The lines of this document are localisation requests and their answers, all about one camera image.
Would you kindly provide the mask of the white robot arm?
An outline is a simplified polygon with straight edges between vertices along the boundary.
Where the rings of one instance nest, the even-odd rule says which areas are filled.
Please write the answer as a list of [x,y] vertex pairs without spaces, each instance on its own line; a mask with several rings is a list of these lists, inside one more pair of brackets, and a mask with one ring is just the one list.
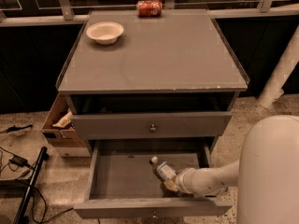
[[236,224],[299,224],[299,117],[262,119],[249,130],[238,161],[186,168],[164,184],[199,196],[238,187]]

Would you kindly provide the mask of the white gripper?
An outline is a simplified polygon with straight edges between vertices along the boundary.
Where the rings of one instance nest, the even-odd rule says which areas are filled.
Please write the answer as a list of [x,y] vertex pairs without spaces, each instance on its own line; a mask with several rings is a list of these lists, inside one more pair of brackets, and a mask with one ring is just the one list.
[[192,177],[196,170],[194,168],[186,168],[180,170],[174,179],[164,181],[164,186],[173,192],[182,192],[186,194],[196,194],[195,185],[192,183]]

